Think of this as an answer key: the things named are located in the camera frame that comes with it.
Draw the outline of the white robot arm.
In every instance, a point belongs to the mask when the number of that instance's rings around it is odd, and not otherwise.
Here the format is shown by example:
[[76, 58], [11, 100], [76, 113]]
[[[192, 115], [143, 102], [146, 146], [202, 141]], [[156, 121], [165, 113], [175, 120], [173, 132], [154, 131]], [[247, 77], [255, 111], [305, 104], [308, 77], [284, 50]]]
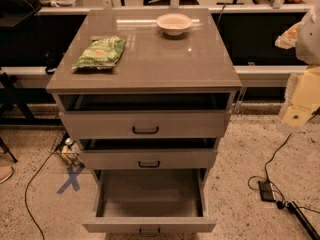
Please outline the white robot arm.
[[275, 45], [294, 48], [296, 57], [307, 64], [302, 73], [292, 73], [287, 81], [280, 127], [293, 132], [303, 127], [320, 108], [320, 5], [314, 5], [302, 20], [279, 36]]

